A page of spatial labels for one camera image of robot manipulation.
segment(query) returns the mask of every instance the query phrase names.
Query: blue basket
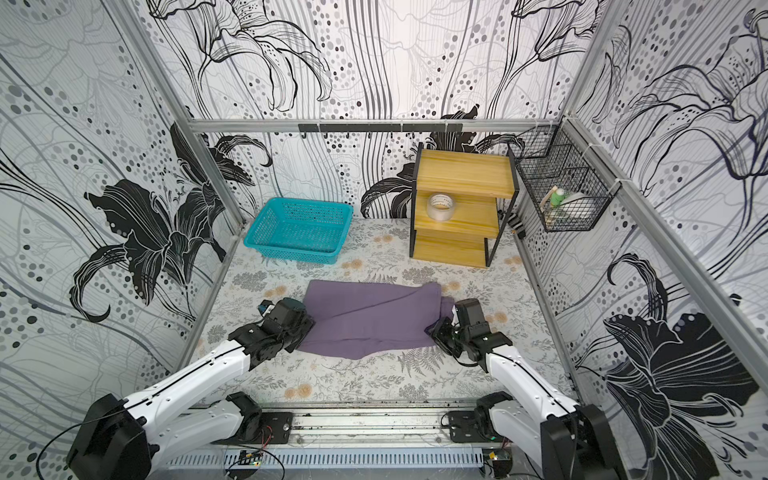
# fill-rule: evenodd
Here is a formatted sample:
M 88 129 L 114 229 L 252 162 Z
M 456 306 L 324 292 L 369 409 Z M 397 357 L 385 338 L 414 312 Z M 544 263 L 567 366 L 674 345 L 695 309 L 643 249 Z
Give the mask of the blue basket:
M 347 204 L 273 198 L 261 209 L 243 243 L 265 257 L 335 263 L 352 211 Z

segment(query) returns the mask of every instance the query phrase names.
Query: red wire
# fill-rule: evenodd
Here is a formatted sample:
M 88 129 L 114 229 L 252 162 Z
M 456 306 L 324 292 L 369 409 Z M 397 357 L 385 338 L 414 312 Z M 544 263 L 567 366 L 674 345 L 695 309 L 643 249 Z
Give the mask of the red wire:
M 261 445 L 262 449 L 266 448 L 266 446 L 270 444 L 270 440 L 272 439 L 272 427 L 270 427 L 269 425 L 266 425 L 266 427 L 270 430 L 270 436 L 266 439 L 266 443 L 263 443 Z

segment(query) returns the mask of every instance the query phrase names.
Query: black wire basket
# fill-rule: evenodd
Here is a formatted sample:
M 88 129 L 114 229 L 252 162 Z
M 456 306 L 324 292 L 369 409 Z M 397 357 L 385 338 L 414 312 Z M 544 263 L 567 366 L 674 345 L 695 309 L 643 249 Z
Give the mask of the black wire basket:
M 548 232 L 591 230 L 613 197 L 563 131 L 554 138 L 546 157 L 518 158 L 515 166 Z M 549 199 L 543 201 L 553 187 L 567 195 L 555 207 Z

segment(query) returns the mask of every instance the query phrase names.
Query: clear tape roll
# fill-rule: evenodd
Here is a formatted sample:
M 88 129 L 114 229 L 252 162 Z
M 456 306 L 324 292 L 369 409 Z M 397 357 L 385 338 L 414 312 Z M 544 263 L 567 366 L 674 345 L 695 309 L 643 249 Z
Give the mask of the clear tape roll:
M 437 222 L 451 220 L 455 205 L 448 194 L 432 194 L 427 200 L 427 215 Z

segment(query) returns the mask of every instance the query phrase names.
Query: folded purple towel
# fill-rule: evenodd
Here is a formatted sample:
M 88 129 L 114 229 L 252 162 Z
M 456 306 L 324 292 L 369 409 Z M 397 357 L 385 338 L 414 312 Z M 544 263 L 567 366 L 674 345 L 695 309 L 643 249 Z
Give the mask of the folded purple towel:
M 414 287 L 311 280 L 303 302 L 315 326 L 298 350 L 346 359 L 433 346 L 424 329 L 451 316 L 453 307 L 453 298 L 443 297 L 434 282 Z

